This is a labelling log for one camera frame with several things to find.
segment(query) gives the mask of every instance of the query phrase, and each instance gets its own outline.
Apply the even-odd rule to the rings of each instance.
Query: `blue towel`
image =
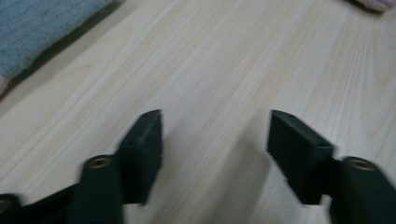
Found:
[[[0,93],[45,49],[112,0],[0,0]]]

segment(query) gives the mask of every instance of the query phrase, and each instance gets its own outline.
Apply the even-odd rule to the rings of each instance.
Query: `wooden table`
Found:
[[[0,191],[32,203],[71,185],[160,108],[163,168],[128,222],[329,223],[328,199],[299,205],[265,152],[269,112],[395,183],[391,19],[343,0],[121,2],[0,102]]]

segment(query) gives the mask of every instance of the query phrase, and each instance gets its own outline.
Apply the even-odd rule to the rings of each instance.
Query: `blue cloth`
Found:
[[[0,76],[17,76],[111,1],[0,0]]]

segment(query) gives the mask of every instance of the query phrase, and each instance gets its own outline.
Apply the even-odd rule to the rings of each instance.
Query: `wood grain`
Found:
[[[265,153],[270,109],[396,182],[396,14],[343,0],[130,0],[0,102],[0,191],[32,203],[160,108],[163,168],[130,223],[329,223]]]

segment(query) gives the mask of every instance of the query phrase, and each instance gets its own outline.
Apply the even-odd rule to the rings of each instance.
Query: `metal screw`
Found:
[[[361,160],[354,159],[354,160],[350,160],[349,164],[357,169],[361,169],[361,170],[365,170],[365,171],[375,170],[375,167],[367,161],[361,161]]]
[[[6,212],[11,205],[10,200],[0,200],[0,214]]]
[[[99,158],[88,163],[88,168],[90,169],[98,169],[105,166],[108,166],[111,163],[111,159],[108,158]]]

